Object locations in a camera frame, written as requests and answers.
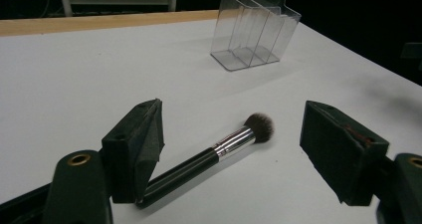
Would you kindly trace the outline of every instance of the brush bristles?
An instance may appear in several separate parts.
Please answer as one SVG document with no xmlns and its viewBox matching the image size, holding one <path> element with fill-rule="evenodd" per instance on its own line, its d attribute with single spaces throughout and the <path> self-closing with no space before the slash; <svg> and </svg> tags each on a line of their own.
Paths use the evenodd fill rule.
<svg viewBox="0 0 422 224">
<path fill-rule="evenodd" d="M 255 143 L 270 140 L 274 133 L 273 121 L 265 114 L 256 112 L 246 119 L 244 126 L 249 127 L 255 135 Z"/>
</svg>

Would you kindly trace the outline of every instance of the wooden table edge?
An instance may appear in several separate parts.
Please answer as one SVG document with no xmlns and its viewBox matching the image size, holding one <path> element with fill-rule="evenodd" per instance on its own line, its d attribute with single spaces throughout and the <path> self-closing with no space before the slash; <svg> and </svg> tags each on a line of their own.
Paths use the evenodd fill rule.
<svg viewBox="0 0 422 224">
<path fill-rule="evenodd" d="M 0 20 L 0 36 L 47 34 L 217 19 L 218 10 Z"/>
</svg>

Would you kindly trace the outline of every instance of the white table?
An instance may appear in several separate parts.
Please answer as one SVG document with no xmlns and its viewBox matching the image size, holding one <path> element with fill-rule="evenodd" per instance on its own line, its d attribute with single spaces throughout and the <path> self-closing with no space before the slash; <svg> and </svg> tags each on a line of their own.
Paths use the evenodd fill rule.
<svg viewBox="0 0 422 224">
<path fill-rule="evenodd" d="M 217 164 L 152 206 L 113 204 L 114 223 L 376 223 L 339 204 L 299 146 L 305 101 L 339 108 L 422 153 L 422 89 L 299 24 L 279 63 L 226 72 L 209 55 L 215 20 L 0 38 L 0 203 L 52 180 L 68 153 L 160 98 L 166 146 L 153 176 L 253 112 L 274 138 Z"/>
</svg>

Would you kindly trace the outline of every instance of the makeup brush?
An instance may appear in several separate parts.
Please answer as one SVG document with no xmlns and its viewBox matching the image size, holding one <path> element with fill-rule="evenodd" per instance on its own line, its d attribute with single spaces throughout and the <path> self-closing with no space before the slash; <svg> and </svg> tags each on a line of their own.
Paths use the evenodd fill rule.
<svg viewBox="0 0 422 224">
<path fill-rule="evenodd" d="M 237 131 L 149 181 L 143 199 L 139 200 L 136 205 L 141 208 L 149 206 L 246 146 L 270 140 L 273 132 L 273 122 L 268 116 L 258 112 L 252 114 Z"/>
</svg>

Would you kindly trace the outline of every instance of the screw hole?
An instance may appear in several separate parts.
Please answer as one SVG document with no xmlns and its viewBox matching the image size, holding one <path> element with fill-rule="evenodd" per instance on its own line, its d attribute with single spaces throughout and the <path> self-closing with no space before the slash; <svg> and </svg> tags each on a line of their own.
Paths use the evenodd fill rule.
<svg viewBox="0 0 422 224">
<path fill-rule="evenodd" d="M 75 155 L 68 160 L 68 165 L 79 166 L 87 163 L 91 159 L 91 156 L 85 153 Z"/>
<path fill-rule="evenodd" d="M 422 168 L 422 159 L 418 158 L 418 157 L 411 157 L 409 159 L 410 163 L 412 163 L 413 165 Z"/>
<path fill-rule="evenodd" d="M 375 142 L 375 139 L 373 139 L 372 137 L 367 137 L 366 142 Z"/>
</svg>

